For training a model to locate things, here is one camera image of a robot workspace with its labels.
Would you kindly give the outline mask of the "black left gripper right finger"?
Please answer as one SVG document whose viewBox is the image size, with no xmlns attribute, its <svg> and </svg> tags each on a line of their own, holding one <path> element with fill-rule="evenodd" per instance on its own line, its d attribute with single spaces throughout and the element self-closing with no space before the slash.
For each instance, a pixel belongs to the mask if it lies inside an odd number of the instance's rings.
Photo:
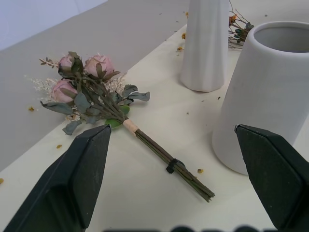
<svg viewBox="0 0 309 232">
<path fill-rule="evenodd" d="M 282 136 L 247 125 L 235 127 L 249 180 L 274 227 L 309 230 L 309 163 Z"/>
</svg>

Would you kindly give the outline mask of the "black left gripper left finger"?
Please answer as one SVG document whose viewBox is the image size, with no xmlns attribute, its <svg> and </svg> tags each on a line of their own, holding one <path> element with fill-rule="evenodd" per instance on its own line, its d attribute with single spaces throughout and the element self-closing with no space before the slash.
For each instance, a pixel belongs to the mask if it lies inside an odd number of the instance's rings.
<svg viewBox="0 0 309 232">
<path fill-rule="evenodd" d="M 103 181 L 111 127 L 78 135 L 42 174 L 6 232 L 84 232 Z"/>
</svg>

